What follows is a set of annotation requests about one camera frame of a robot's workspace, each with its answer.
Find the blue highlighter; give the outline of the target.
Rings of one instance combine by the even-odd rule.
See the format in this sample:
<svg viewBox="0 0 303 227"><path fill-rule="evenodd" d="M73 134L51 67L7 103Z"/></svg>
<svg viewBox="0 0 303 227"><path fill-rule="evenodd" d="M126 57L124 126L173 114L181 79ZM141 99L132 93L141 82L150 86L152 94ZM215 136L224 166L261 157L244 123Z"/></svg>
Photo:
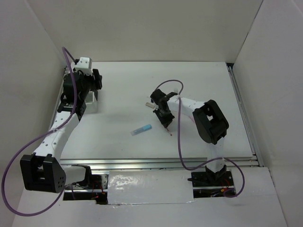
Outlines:
<svg viewBox="0 0 303 227"><path fill-rule="evenodd" d="M152 126L150 124L147 124L147 125L145 125L143 127L140 127L140 128L138 128L136 130L131 131L131 135L134 136L134 135L143 133L143 132L151 130L151 129L152 129Z"/></svg>

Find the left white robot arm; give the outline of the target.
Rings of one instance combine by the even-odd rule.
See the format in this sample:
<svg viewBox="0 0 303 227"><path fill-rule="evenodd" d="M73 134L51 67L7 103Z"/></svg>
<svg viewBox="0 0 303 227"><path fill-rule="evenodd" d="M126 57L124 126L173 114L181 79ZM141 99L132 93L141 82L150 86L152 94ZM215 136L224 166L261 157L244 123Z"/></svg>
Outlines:
<svg viewBox="0 0 303 227"><path fill-rule="evenodd" d="M63 149L82 119L86 110L85 99L90 92L98 95L102 88L102 76L98 69L92 75L84 70L74 70L63 78L63 92L55 114L50 134L31 155L23 155L20 160L21 173L26 190L60 193L65 186L76 183L87 189L93 184L91 168L85 165L62 167Z"/></svg>

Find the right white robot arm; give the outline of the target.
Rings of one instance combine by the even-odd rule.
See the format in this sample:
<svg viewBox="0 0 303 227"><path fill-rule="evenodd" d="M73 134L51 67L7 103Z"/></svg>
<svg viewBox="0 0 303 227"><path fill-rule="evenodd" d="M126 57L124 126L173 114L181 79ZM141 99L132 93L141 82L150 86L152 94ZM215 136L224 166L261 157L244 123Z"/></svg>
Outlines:
<svg viewBox="0 0 303 227"><path fill-rule="evenodd" d="M202 167L202 164L196 167L187 167L183 160L180 144L181 114L194 119L198 135L204 142L216 145L220 139L226 136L229 128L229 123L218 104L212 99L207 102L198 102L181 97L176 92L165 94L159 88L152 92L150 98L151 102L155 105L153 112L165 129L168 128L175 118L172 111L176 111L178 114L177 142L179 159L182 166L190 171Z"/></svg>

